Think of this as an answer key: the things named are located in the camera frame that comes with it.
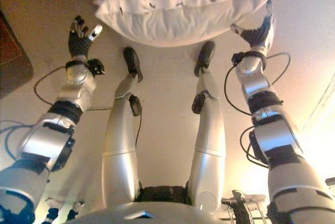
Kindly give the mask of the dark left robot hand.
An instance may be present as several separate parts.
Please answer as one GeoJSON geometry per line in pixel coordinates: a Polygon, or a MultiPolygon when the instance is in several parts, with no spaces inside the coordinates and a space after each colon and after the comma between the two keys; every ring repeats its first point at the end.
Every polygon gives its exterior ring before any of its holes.
{"type": "Polygon", "coordinates": [[[85,56],[87,58],[93,41],[103,30],[100,24],[91,30],[84,24],[85,20],[81,16],[76,16],[70,25],[68,49],[71,57],[85,56]]]}

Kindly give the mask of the dark right robot hand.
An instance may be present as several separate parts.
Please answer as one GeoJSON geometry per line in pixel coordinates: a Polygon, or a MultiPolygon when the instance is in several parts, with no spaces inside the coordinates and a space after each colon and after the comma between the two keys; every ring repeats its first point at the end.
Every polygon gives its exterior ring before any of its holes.
{"type": "Polygon", "coordinates": [[[246,41],[251,49],[262,48],[269,51],[274,40],[275,23],[274,6],[272,1],[268,0],[266,2],[266,15],[259,28],[245,29],[236,24],[232,24],[230,25],[230,29],[246,41]]]}

